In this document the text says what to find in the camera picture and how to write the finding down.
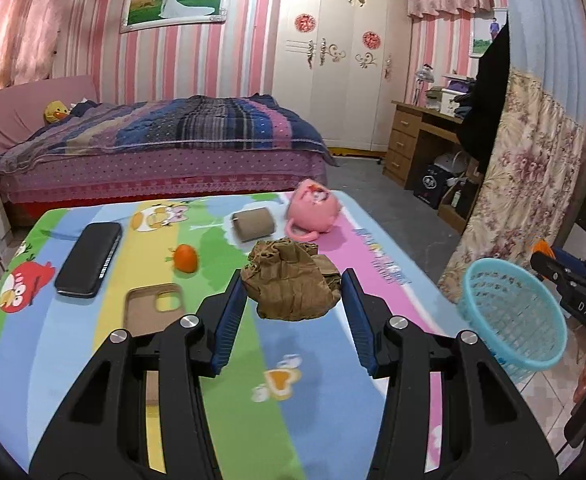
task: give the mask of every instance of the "wedding photo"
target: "wedding photo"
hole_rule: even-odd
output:
[[[122,32],[180,23],[223,22],[225,0],[126,0]]]

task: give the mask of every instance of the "wardrobe handle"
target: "wardrobe handle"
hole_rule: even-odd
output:
[[[388,59],[385,61],[384,63],[385,67],[384,67],[384,79],[391,79],[391,67],[393,67],[393,59],[391,58],[391,55],[388,55]]]
[[[308,67],[313,70],[313,41],[308,42],[308,49],[307,49],[307,61]]]
[[[326,57],[326,38],[322,38],[322,44],[320,47],[320,66],[324,64],[324,58]]]

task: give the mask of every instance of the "desk drawer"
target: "desk drawer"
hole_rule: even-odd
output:
[[[421,116],[407,114],[398,110],[395,112],[395,119],[393,119],[393,129],[404,132],[411,137],[417,137],[420,132],[421,122]]]
[[[411,137],[404,132],[399,130],[391,130],[391,138],[388,142],[388,149],[400,152],[406,158],[412,158],[413,152],[415,151],[415,137]]]
[[[406,180],[406,177],[409,174],[409,168],[411,167],[411,161],[401,153],[389,150],[387,152],[387,158],[385,159],[384,166],[391,173],[394,173],[401,179]]]

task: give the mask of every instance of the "black phone case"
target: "black phone case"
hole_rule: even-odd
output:
[[[55,279],[58,293],[94,298],[121,237],[122,226],[117,222],[88,224]]]

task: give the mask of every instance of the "tape roll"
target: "tape roll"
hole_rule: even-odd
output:
[[[241,242],[263,238],[275,232],[275,220],[265,207],[234,213],[232,219],[233,228]]]

